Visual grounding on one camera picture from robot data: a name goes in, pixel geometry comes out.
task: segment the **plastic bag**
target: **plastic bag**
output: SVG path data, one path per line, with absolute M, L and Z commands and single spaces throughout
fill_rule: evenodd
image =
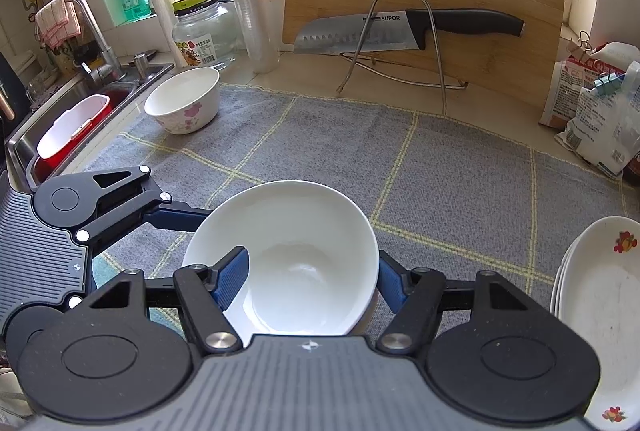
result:
M 599 96 L 595 89 L 582 88 L 575 118 L 560 143 L 612 178 L 640 151 L 640 63 L 633 62 L 617 93 Z
M 633 61 L 640 59 L 640 50 L 626 43 L 608 43 L 593 53 L 575 43 L 568 49 L 571 55 L 556 63 L 545 109 L 538 121 L 560 130 L 575 117 L 582 87 L 593 88 L 593 81 L 599 75 L 622 74 Z

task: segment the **glass jar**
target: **glass jar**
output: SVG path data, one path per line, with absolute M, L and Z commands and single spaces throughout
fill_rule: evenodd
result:
M 227 68 L 238 56 L 236 17 L 219 0 L 177 0 L 172 37 L 192 67 Z

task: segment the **bowl with pink flowers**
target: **bowl with pink flowers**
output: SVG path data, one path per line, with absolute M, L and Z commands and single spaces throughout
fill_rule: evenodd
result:
M 220 106 L 220 74 L 215 68 L 193 68 L 159 85 L 145 102 L 145 113 L 170 134 L 196 132 L 209 124 Z

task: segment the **sink faucet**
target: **sink faucet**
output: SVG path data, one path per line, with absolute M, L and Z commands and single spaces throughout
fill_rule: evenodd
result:
M 107 43 L 107 40 L 104 39 L 104 34 L 98 27 L 97 21 L 95 21 L 94 14 L 91 12 L 89 8 L 89 4 L 86 0 L 65 0 L 66 2 L 72 2 L 74 4 L 79 5 L 82 10 L 82 14 L 86 20 L 87 25 L 91 29 L 91 32 L 94 34 L 95 40 L 102 51 L 102 59 L 109 67 L 106 69 L 106 73 L 108 73 L 113 81 L 117 81 L 118 79 L 122 79 L 122 77 L 126 74 L 122 68 L 120 68 L 120 62 L 113 51 L 113 48 Z M 101 69 L 100 74 L 104 74 L 105 69 Z

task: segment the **yellow stripe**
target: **yellow stripe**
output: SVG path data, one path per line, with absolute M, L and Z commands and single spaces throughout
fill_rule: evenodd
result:
M 291 108 L 296 103 L 296 100 L 297 100 L 297 97 L 294 97 L 290 101 L 290 103 L 287 104 L 287 107 L 284 109 L 282 115 L 276 121 L 276 123 L 273 126 L 271 126 L 270 129 L 264 135 L 260 137 L 260 140 L 258 140 L 258 142 L 256 142 L 254 146 L 249 150 L 249 153 L 244 155 L 244 158 L 238 163 L 238 165 L 230 171 L 225 181 L 215 191 L 212 192 L 211 196 L 209 197 L 209 199 L 207 199 L 207 201 L 204 204 L 205 209 L 208 209 L 210 207 L 210 205 L 213 203 L 213 200 L 216 198 L 216 196 L 220 194 L 231 182 L 233 182 L 234 179 L 243 178 L 242 172 L 240 171 L 241 167 L 244 166 L 249 161 L 249 159 L 251 159 L 252 156 L 254 156 L 254 153 L 258 150 L 258 148 L 260 148 L 260 146 L 269 137 L 271 137 L 271 135 L 273 135 L 273 132 L 275 132 L 277 128 L 284 122 Z M 160 272 L 160 270 L 162 270 L 162 267 L 164 267 L 164 265 L 166 265 L 166 263 L 169 261 L 169 257 L 171 256 L 171 253 L 174 252 L 174 250 L 185 240 L 188 234 L 189 233 L 184 233 L 178 236 L 178 238 L 169 246 L 169 248 L 166 249 L 166 251 L 164 251 L 164 254 L 160 259 L 160 262 L 156 265 L 156 268 L 151 272 L 149 277 L 156 277 L 156 275 Z
M 166 138 L 167 138 L 168 134 L 165 134 L 164 137 L 162 137 L 162 140 L 160 141 L 160 144 L 162 144 Z M 159 148 L 155 148 L 155 147 L 151 147 L 151 151 L 149 151 L 149 153 L 146 154 L 146 156 L 142 159 L 142 161 L 140 162 L 140 164 L 144 164 L 147 160 L 149 160 L 155 153 L 156 151 L 158 151 Z
M 394 236 L 403 237 L 404 239 L 408 239 L 409 241 L 414 241 L 415 243 L 421 243 L 422 245 L 426 245 L 427 247 L 432 247 L 433 249 L 439 249 L 444 252 L 449 252 L 450 254 L 460 255 L 461 257 L 469 259 L 470 261 L 476 261 L 478 263 L 482 263 L 483 265 L 486 265 L 487 267 L 493 268 L 495 270 L 503 270 L 506 272 L 511 272 L 521 277 L 527 277 L 527 274 L 529 274 L 529 270 L 526 267 L 514 265 L 513 263 L 508 263 L 506 261 L 502 261 L 501 259 L 497 259 L 495 257 L 480 254 L 479 252 L 470 251 L 469 249 L 465 249 L 464 247 L 460 247 L 452 243 L 438 241 L 437 239 L 433 239 L 432 237 L 428 237 L 428 236 L 423 236 L 422 234 L 411 233 L 410 231 L 405 231 L 404 229 L 400 229 L 399 227 L 388 225 L 388 223 L 382 223 L 381 221 L 376 221 L 372 223 L 372 226 L 375 229 L 379 229 L 380 231 L 385 231 L 385 233 L 393 234 Z M 554 283 L 554 278 L 552 278 L 549 275 L 542 274 L 541 272 L 537 272 L 534 270 L 531 272 L 531 275 L 534 279 L 538 281 L 542 281 L 542 283 L 546 283 L 549 285 L 553 285 Z
M 186 155 L 190 158 L 193 158 L 194 160 L 200 162 L 201 164 L 204 164 L 205 166 L 208 166 L 212 169 L 215 169 L 217 171 L 222 171 L 223 173 L 233 173 L 234 169 L 232 167 L 228 167 L 228 166 L 224 166 L 222 164 L 219 164 L 218 162 L 215 162 L 213 160 L 210 160 L 206 157 L 203 157 L 202 155 L 199 155 L 198 153 L 196 153 L 193 150 L 189 150 L 188 148 L 180 148 L 179 150 L 176 148 L 171 148 L 170 146 L 164 146 L 162 144 L 156 144 L 155 142 L 150 142 L 148 140 L 145 140 L 143 138 L 140 137 L 135 137 L 134 135 L 128 134 L 127 132 L 120 132 L 120 135 L 122 135 L 125 138 L 128 138 L 129 140 L 132 140 L 134 142 L 137 142 L 139 144 L 142 144 L 144 146 L 148 146 L 150 148 L 153 148 L 154 150 L 159 150 L 159 151 L 166 151 L 167 153 L 182 153 L 183 155 Z M 236 171 L 236 174 L 238 175 L 239 178 L 246 180 L 247 182 L 250 182 L 254 185 L 258 185 L 258 184 L 264 184 L 264 180 L 255 177 L 253 175 L 249 175 L 248 173 L 242 172 L 242 171 Z
M 622 212 L 625 215 L 625 217 L 628 218 L 629 217 L 629 211 L 626 208 L 625 190 L 623 189 L 622 179 L 620 179 L 619 183 L 620 183 L 620 199 L 622 199 Z
M 527 281 L 525 293 L 531 295 L 533 273 L 536 268 L 536 245 L 538 242 L 538 179 L 536 177 L 536 152 L 531 148 L 531 234 L 529 236 L 529 260 L 527 262 Z
M 285 90 L 272 90 L 271 88 L 265 88 L 262 87 L 260 85 L 252 85 L 252 84 L 245 84 L 245 85 L 241 85 L 241 84 L 232 84 L 232 83 L 220 83 L 220 85 L 222 87 L 233 87 L 233 88 L 255 88 L 257 90 L 261 90 L 264 92 L 268 92 L 270 94 L 285 94 L 285 95 L 294 95 L 297 97 L 302 97 L 305 99 L 320 99 L 320 100 L 325 100 L 325 101 L 340 101 L 343 103 L 352 103 L 352 104 L 365 104 L 367 106 L 385 106 L 387 108 L 389 108 L 390 110 L 395 110 L 397 112 L 407 112 L 409 114 L 418 114 L 421 116 L 427 116 L 427 117 L 431 117 L 431 118 L 435 118 L 435 119 L 447 119 L 447 121 L 451 121 L 451 122 L 455 122 L 456 124 L 459 124 L 460 126 L 466 126 L 468 128 L 473 128 L 475 130 L 479 130 L 480 132 L 483 132 L 485 134 L 489 134 L 489 135 L 494 135 L 494 137 L 498 137 L 501 138 L 502 140 L 506 140 L 508 142 L 513 142 L 514 144 L 517 144 L 518 146 L 522 146 L 524 148 L 527 148 L 528 150 L 530 150 L 531 146 L 529 144 L 526 144 L 524 142 L 521 142 L 519 140 L 515 140 L 514 138 L 510 138 L 510 137 L 505 137 L 504 135 L 501 134 L 497 134 L 495 132 L 492 132 L 490 130 L 487 130 L 485 128 L 481 128 L 480 126 L 475 126 L 474 124 L 470 124 L 469 122 L 465 122 L 465 121 L 460 121 L 459 119 L 454 119 L 451 117 L 445 117 L 441 114 L 434 114 L 432 112 L 425 112 L 422 110 L 412 110 L 410 108 L 401 108 L 400 106 L 390 106 L 389 104 L 383 104 L 383 103 L 375 103 L 373 101 L 361 101 L 358 99 L 348 99 L 348 98 L 343 98 L 343 97 L 322 97 L 322 96 L 311 96 L 311 95 L 306 95 L 306 94 L 299 94 L 297 92 L 287 92 Z M 604 180 L 606 180 L 607 182 L 615 182 L 615 180 L 610 179 L 609 177 L 603 175 L 600 171 L 597 171 L 591 167 L 588 166 L 581 166 L 580 164 L 576 164 L 575 162 L 572 162 L 570 160 L 565 160 L 564 158 L 560 158 L 557 157 L 555 155 L 552 155 L 550 153 L 546 153 L 545 151 L 539 151 L 536 150 L 538 153 L 549 156 L 555 160 L 559 160 L 560 162 L 564 162 L 565 164 L 570 164 L 571 166 L 577 167 L 578 169 L 581 169 L 583 171 L 586 171 L 587 173 L 590 173 L 594 176 L 597 176 L 599 178 L 602 178 Z M 629 185 L 629 184 L 624 184 L 623 187 L 628 188 L 628 189 L 633 189 L 633 186 Z
M 391 187 L 396 181 L 396 177 L 398 176 L 398 171 L 400 169 L 400 166 L 402 166 L 402 161 L 406 156 L 406 152 L 407 152 L 407 149 L 409 148 L 409 144 L 411 144 L 411 140 L 412 138 L 414 138 L 415 130 L 418 127 L 419 118 L 420 116 L 416 112 L 414 112 L 411 126 L 409 126 L 409 129 L 406 132 L 404 141 L 402 141 L 402 146 L 400 147 L 400 151 L 398 152 L 398 156 L 396 156 L 396 160 L 393 166 L 391 166 L 391 171 L 389 172 L 389 175 L 386 177 L 386 181 L 385 181 L 385 184 L 383 185 L 382 192 L 378 197 L 376 206 L 373 208 L 373 212 L 370 217 L 371 221 L 378 221 L 378 218 L 380 217 L 380 213 L 382 212 L 382 209 L 385 207 L 386 199 L 388 198 L 389 193 L 391 192 Z
M 124 270 L 124 267 L 119 264 L 116 259 L 108 252 L 103 251 L 101 257 L 118 272 L 122 272 Z M 177 325 L 178 328 L 182 328 L 180 319 L 178 319 L 177 316 L 175 316 L 174 313 L 172 313 L 168 308 L 159 308 L 158 310 L 162 312 L 162 315 L 169 319 L 169 321 Z

